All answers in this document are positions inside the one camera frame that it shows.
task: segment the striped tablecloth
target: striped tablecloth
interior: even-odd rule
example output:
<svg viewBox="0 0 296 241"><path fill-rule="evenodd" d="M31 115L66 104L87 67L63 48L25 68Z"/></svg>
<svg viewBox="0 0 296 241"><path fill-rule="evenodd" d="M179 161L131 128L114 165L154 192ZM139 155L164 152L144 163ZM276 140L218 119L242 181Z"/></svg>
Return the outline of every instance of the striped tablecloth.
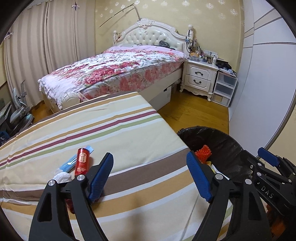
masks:
<svg viewBox="0 0 296 241"><path fill-rule="evenodd" d="M208 207L186 166L188 147L136 92L99 97L60 111L0 147L0 201L28 240L47 182L78 148L91 145L93 165L106 152L114 167L92 205L110 241L192 240ZM221 230L227 230L232 206ZM74 234L83 240L75 215Z"/></svg>

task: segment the headboard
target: headboard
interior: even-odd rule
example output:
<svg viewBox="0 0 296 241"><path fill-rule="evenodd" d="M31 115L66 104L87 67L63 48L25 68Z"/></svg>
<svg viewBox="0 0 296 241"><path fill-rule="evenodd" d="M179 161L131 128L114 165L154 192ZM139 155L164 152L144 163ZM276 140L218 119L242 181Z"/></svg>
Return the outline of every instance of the headboard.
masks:
<svg viewBox="0 0 296 241"><path fill-rule="evenodd" d="M133 26L123 31L120 37L118 37L116 30L113 34L115 46L128 43L158 45L160 40L166 41L170 47L189 55L185 42L186 36L178 34L174 27L151 19L143 18L137 21Z"/></svg>

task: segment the blue packet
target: blue packet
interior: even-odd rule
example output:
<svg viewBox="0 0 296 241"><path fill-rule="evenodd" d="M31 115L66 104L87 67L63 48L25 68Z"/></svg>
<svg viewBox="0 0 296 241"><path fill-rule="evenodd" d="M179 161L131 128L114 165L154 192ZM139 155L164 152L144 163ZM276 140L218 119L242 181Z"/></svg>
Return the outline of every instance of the blue packet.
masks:
<svg viewBox="0 0 296 241"><path fill-rule="evenodd" d="M89 151L89 153L92 153L94 151L94 149L87 145L85 147L85 149L87 149ZM69 172L75 165L76 165L76 161L77 161L77 154L75 154L74 156L72 156L67 162L65 162L59 169L62 172Z"/></svg>

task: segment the orange brush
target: orange brush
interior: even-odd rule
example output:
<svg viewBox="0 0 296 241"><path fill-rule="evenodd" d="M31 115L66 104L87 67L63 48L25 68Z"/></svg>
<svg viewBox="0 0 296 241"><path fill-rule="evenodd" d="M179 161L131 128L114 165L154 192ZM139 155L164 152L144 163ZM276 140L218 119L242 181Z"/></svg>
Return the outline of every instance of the orange brush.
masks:
<svg viewBox="0 0 296 241"><path fill-rule="evenodd" d="M205 163L206 160L212 155L212 152L207 145L204 145L200 150L195 152L195 155L198 157L201 163Z"/></svg>

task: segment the wooden floor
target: wooden floor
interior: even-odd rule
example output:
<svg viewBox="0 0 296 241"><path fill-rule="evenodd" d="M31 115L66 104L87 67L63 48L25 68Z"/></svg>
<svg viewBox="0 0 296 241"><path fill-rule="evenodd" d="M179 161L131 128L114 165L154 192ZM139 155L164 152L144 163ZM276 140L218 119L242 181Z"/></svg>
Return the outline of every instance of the wooden floor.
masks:
<svg viewBox="0 0 296 241"><path fill-rule="evenodd" d="M158 113L175 132L192 126L208 126L229 133L228 109L186 90L172 94L170 103ZM41 102L32 109L32 114L36 123L52 113Z"/></svg>

